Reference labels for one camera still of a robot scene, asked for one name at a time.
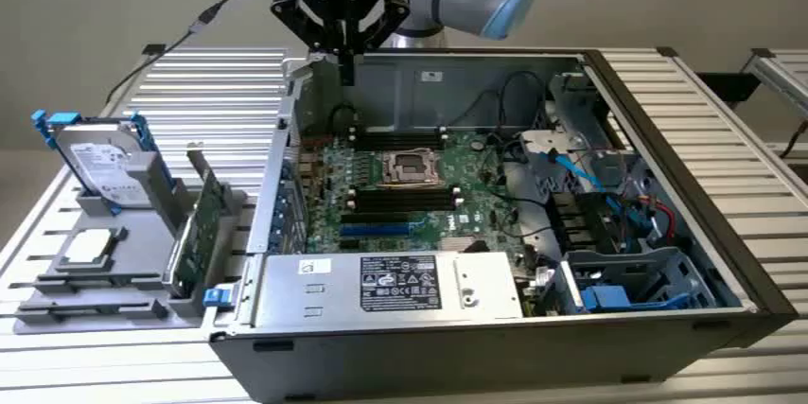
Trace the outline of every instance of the power supply label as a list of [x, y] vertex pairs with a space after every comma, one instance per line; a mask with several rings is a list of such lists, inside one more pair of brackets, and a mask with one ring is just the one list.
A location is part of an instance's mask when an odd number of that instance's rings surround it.
[[360, 305], [367, 312], [440, 309], [434, 255], [362, 258]]

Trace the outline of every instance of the hard drive label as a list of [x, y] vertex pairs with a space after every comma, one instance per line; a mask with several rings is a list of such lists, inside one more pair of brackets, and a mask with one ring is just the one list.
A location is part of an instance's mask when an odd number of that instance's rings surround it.
[[110, 144], [72, 144], [90, 182], [106, 199], [123, 206], [150, 205], [143, 185], [127, 173], [127, 152]]
[[360, 305], [367, 312], [440, 309], [435, 256], [363, 257]]

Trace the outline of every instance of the cpu socket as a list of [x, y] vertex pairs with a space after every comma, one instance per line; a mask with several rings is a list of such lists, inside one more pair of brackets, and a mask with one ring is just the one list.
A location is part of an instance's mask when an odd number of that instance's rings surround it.
[[430, 149], [390, 151], [382, 157], [384, 184], [438, 184], [438, 156]]

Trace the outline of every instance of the red cable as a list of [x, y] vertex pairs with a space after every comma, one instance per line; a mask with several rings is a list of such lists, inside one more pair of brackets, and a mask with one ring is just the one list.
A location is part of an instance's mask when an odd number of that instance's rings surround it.
[[[648, 203], [650, 201], [648, 196], [640, 196], [639, 199], [646, 203]], [[678, 229], [678, 217], [674, 214], [674, 210], [671, 210], [671, 208], [668, 208], [668, 205], [666, 205], [660, 201], [656, 201], [656, 208], [666, 212], [666, 215], [668, 216], [668, 231], [666, 232], [666, 237], [674, 238], [674, 234]]]
[[662, 202], [656, 203], [656, 208], [659, 208], [663, 212], [666, 212], [666, 215], [668, 215], [668, 232], [666, 233], [666, 236], [668, 238], [674, 238], [674, 232], [678, 228], [678, 219], [674, 215], [674, 211]]

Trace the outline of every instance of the blue clip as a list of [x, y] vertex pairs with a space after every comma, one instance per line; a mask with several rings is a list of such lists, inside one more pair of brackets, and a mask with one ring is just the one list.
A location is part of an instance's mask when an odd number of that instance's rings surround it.
[[[147, 122], [147, 117], [135, 112], [130, 117], [130, 122], [135, 124], [138, 129], [138, 136], [140, 140], [140, 148], [146, 151], [156, 151], [160, 153], [160, 150], [156, 147], [155, 137], [152, 136], [152, 131], [150, 130], [150, 123]], [[166, 175], [166, 180], [168, 181], [168, 186], [175, 187], [178, 181], [172, 177], [172, 172], [168, 170], [168, 166], [166, 166], [166, 161], [162, 161], [163, 167], [163, 175]]]
[[31, 114], [31, 121], [35, 123], [35, 128], [46, 140], [46, 145], [51, 149], [56, 149], [56, 147], [58, 147], [56, 138], [54, 137], [54, 135], [51, 134], [51, 131], [48, 130], [48, 124], [46, 123], [46, 115], [47, 115], [46, 110], [38, 109], [35, 111], [35, 113]]
[[664, 302], [632, 303], [623, 286], [590, 286], [582, 291], [582, 299], [590, 312], [687, 309], [691, 301], [690, 295], [682, 293]]
[[51, 149], [58, 149], [56, 137], [51, 134], [52, 126], [75, 125], [82, 120], [82, 114], [79, 113], [54, 113], [51, 118], [46, 118], [48, 113], [44, 109], [38, 109], [31, 114], [31, 121], [35, 123], [35, 128], [46, 139], [46, 145]]
[[208, 289], [202, 304], [206, 307], [232, 307], [232, 289]]
[[75, 125], [82, 120], [79, 113], [54, 113], [48, 118], [48, 125]]

